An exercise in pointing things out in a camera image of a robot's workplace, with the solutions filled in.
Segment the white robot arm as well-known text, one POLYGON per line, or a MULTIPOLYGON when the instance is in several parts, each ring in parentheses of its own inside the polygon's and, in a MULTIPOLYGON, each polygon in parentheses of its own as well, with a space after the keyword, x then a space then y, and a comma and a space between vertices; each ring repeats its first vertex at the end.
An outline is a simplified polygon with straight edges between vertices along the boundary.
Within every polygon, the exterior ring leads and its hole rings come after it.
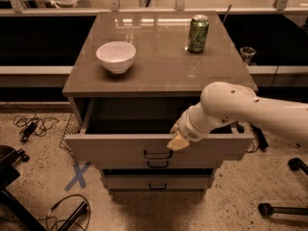
POLYGON ((171 150, 201 141, 220 127, 236 121, 250 123, 300 147, 308 146, 308 105, 259 97, 245 86, 214 82, 201 92, 172 126, 171 150))

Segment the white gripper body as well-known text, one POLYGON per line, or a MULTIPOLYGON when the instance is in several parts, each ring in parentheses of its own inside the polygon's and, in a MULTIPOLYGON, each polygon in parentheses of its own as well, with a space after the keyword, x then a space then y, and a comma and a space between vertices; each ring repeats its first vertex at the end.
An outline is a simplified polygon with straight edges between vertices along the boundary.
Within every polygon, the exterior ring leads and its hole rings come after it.
POLYGON ((200 104, 190 106, 175 122, 188 141, 200 141, 211 130, 211 122, 200 104))

